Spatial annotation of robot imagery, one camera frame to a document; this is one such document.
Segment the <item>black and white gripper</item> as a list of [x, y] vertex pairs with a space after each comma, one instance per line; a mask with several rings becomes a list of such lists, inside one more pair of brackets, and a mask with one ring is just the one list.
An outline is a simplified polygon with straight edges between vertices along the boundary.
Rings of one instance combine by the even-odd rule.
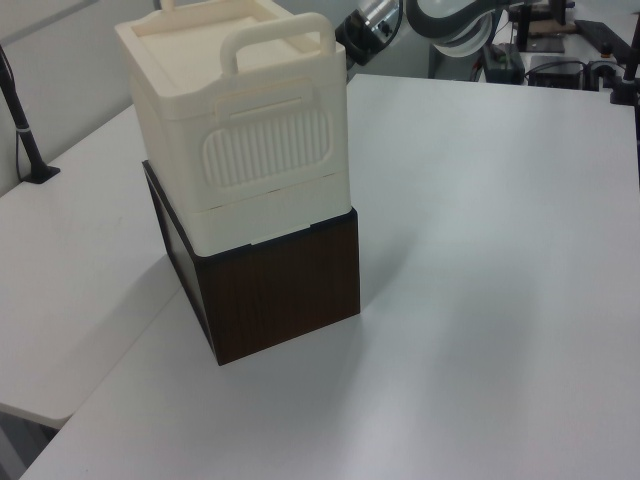
[[363, 1], [335, 29], [345, 49], [347, 66], [365, 66], [386, 49], [398, 34], [402, 1]]

